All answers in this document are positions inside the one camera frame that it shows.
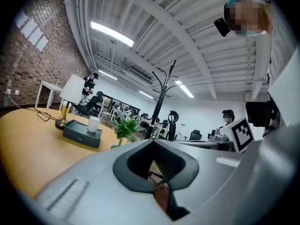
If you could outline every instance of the paper cup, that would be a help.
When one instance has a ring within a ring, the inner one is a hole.
[[[62,103],[62,107],[61,107],[61,116],[63,117],[64,116],[64,113],[65,113],[65,109],[66,109],[66,107],[67,107],[67,104],[68,104],[68,101],[64,101],[63,103]],[[67,113],[70,111],[70,108],[71,108],[71,103],[69,103],[69,106],[68,106],[68,108],[67,108]]]
[[[99,127],[100,119],[97,117],[90,117],[88,131],[91,133],[95,133]]]

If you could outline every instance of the cable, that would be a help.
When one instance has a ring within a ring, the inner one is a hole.
[[[8,92],[5,92],[3,90],[2,90],[2,92],[4,92],[5,94],[8,95],[9,99],[14,103],[14,105],[16,105],[18,108],[22,109],[17,103],[14,102],[14,100],[11,98],[11,96],[10,96],[10,94]],[[24,108],[24,109],[36,111],[37,112],[37,119],[40,118],[41,120],[43,120],[45,122],[49,121],[50,119],[53,120],[53,121],[57,120],[55,117],[51,116],[50,114],[48,114],[46,112],[39,111],[35,107],[33,107],[33,109],[31,109],[31,108]]]

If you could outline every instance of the potted plant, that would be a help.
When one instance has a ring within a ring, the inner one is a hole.
[[[136,120],[137,116],[134,117],[130,117],[127,116],[125,118],[125,116],[120,112],[117,111],[116,112],[118,114],[118,117],[120,118],[120,122],[118,122],[117,120],[113,120],[109,122],[109,125],[113,126],[114,128],[116,128],[116,131],[114,132],[117,135],[117,139],[119,140],[119,144],[118,145],[112,145],[112,148],[116,148],[121,146],[124,138],[127,139],[127,142],[130,143],[134,143],[137,141],[137,137],[134,135],[134,133],[142,131],[144,128],[139,126],[139,121]]]

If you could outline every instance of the white cup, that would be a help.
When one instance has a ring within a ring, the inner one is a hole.
[[[91,133],[95,133],[98,129],[100,123],[100,119],[97,117],[90,117],[89,119],[89,125],[88,125],[88,131]]]

